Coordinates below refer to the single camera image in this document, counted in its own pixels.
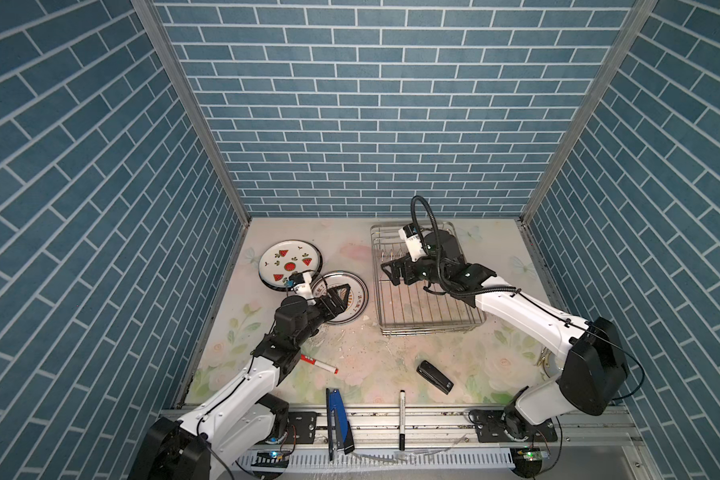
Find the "floral patterned plate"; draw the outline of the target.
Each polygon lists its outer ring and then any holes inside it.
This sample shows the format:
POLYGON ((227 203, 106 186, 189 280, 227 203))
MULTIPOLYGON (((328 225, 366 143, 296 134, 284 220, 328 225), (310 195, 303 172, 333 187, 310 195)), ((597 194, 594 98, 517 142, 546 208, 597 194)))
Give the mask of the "floral patterned plate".
POLYGON ((343 284, 349 286, 348 305, 342 314, 327 322, 331 326, 352 323, 363 315, 369 303, 367 285, 358 275, 344 270, 327 272, 311 284, 315 296, 323 296, 328 288, 343 284))

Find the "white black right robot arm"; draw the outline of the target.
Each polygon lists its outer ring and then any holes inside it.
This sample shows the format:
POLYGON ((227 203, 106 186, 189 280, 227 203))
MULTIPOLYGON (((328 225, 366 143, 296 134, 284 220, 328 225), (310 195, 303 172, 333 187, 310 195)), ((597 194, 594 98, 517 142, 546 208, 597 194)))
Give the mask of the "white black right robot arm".
POLYGON ((615 400, 629 373, 611 321, 588 321, 527 295, 494 270, 467 262, 456 238, 445 231, 423 234, 408 224, 398 234, 405 254, 381 265, 393 285, 436 285, 453 299, 508 322, 563 360, 561 372, 521 390, 505 407, 502 421, 510 436, 522 439, 530 427, 572 411, 599 416, 615 400))

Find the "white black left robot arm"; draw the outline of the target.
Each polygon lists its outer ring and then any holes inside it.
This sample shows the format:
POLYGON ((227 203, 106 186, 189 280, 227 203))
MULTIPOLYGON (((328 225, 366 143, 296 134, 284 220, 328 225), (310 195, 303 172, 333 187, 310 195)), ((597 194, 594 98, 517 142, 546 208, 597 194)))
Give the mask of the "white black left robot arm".
POLYGON ((301 361, 301 347, 326 322, 343 314, 351 287, 319 297, 289 296, 275 310, 270 331, 224 387, 177 420, 160 417, 147 431, 130 479, 232 479, 231 463, 288 428, 289 404, 272 391, 301 361))

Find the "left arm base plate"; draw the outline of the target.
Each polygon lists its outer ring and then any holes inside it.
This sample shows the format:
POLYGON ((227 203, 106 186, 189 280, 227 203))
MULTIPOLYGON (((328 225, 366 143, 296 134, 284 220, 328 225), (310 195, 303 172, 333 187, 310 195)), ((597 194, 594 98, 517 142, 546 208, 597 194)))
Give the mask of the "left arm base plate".
POLYGON ((277 439, 278 445, 312 445, 317 433, 319 415, 311 411, 295 411, 288 414, 285 429, 277 439))

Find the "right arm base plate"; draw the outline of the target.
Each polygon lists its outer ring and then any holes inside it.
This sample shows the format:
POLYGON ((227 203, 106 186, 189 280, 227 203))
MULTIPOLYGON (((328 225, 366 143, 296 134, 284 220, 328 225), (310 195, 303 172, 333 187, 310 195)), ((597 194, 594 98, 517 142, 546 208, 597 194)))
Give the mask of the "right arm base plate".
POLYGON ((552 443, 558 440, 555 423, 548 419, 532 425, 514 412, 503 409, 472 409, 466 414, 480 443, 530 442, 552 443))

